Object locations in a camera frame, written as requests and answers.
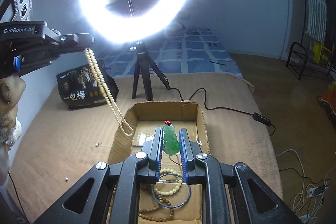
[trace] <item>black plastic bag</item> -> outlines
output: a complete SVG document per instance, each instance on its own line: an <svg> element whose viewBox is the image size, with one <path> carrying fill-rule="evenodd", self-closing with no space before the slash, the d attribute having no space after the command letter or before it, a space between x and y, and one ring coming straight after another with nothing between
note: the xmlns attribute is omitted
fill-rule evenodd
<svg viewBox="0 0 336 224"><path fill-rule="evenodd" d="M97 62L105 82L116 101L119 92L117 84L112 77L107 75L103 60L98 60ZM59 95L63 102L69 106L69 109L106 104L89 65L67 70L56 77Z"/></svg>

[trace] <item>blue plaid bedding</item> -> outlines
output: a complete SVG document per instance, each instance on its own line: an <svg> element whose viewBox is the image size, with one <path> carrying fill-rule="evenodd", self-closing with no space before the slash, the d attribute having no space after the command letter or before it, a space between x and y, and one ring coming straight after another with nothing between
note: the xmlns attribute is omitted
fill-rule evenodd
<svg viewBox="0 0 336 224"><path fill-rule="evenodd" d="M210 29L189 28L178 37L146 44L150 56L164 74L218 72L242 77L237 63ZM111 77L134 74L137 57L129 47L110 51L102 58L110 68L107 73Z"/></svg>

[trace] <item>black tripod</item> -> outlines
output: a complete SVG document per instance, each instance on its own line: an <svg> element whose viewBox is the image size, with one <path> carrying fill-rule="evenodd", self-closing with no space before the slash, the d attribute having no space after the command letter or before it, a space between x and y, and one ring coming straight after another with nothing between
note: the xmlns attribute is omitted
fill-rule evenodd
<svg viewBox="0 0 336 224"><path fill-rule="evenodd" d="M134 79L133 79L133 93L132 99L137 97L137 87L139 82L139 75L141 71L143 87L145 89L145 95L147 101L153 100L151 75L149 72L150 67L154 70L156 75L160 78L161 82L165 85L166 89L170 90L169 83L164 74L155 64L154 60L149 56L148 50L144 43L138 42L136 47L130 48L131 51L136 53L136 63L134 67Z"/></svg>

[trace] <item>floor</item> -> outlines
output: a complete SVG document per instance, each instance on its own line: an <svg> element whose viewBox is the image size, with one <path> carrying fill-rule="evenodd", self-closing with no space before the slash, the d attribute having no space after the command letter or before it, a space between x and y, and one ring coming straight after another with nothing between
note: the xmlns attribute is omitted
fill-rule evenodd
<svg viewBox="0 0 336 224"><path fill-rule="evenodd" d="M255 86L254 98L261 113L277 128L271 137L275 153L295 149L306 177L315 182L323 180L336 162L336 133L317 101L329 83L308 77L298 81L285 67L284 61L278 59L244 54L231 54L231 57L237 62L243 77ZM291 153L285 153L277 159L279 169L294 167L301 173L300 164ZM293 170L281 171L280 174L283 198L288 204L292 196L302 191L302 179ZM328 177L336 182L336 171L330 172ZM336 223L333 211L335 203L336 183L326 190L316 223ZM308 204L297 214L307 214L307 207Z"/></svg>

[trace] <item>brown blanket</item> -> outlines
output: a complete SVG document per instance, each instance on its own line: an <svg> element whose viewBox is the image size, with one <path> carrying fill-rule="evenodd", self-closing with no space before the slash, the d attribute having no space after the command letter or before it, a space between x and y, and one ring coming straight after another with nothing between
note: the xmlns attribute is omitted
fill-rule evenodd
<svg viewBox="0 0 336 224"><path fill-rule="evenodd" d="M191 73L167 75L171 87L181 90L184 99L200 87L207 90L207 106L225 106L259 112L253 86L230 75ZM179 100L176 90L166 90L152 75L154 100ZM117 104L125 113L134 103L145 101L142 80L137 99L132 99L133 77L115 79L120 93ZM247 163L282 198L278 165L265 125L252 117L229 111L204 108L204 92L192 101L202 106L211 154L220 162ZM11 168L22 206L30 222L38 218L98 161L107 161L117 123L108 106L67 110L57 87L41 108L22 138ZM11 197L18 204L9 183Z"/></svg>

